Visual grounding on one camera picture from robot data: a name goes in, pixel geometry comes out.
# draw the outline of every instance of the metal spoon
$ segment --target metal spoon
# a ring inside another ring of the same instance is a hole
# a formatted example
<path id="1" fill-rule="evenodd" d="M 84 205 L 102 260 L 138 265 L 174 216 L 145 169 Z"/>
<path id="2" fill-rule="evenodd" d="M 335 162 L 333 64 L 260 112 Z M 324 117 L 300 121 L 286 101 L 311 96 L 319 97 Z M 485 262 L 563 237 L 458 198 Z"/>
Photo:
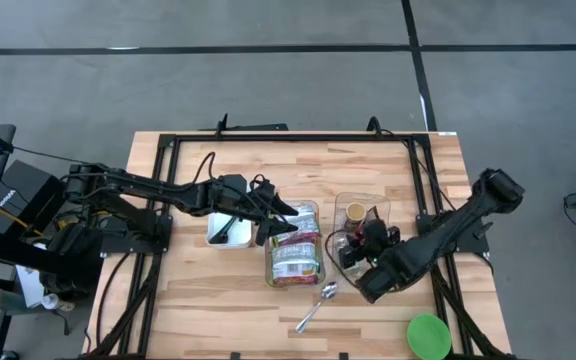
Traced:
<path id="1" fill-rule="evenodd" d="M 310 310 L 308 315 L 306 315 L 306 317 L 303 320 L 301 320 L 299 324 L 297 324 L 297 327 L 295 328 L 297 332 L 300 334 L 304 332 L 306 330 L 308 322 L 310 322 L 310 319 L 312 319 L 312 317 L 315 315 L 315 312 L 319 310 L 321 305 L 324 303 L 324 300 L 332 299 L 333 297 L 335 297 L 336 294 L 337 294 L 337 282 L 333 281 L 324 286 L 321 289 L 321 299 L 319 300 L 317 305 L 315 305 L 315 307 L 312 308 L 312 310 Z"/>

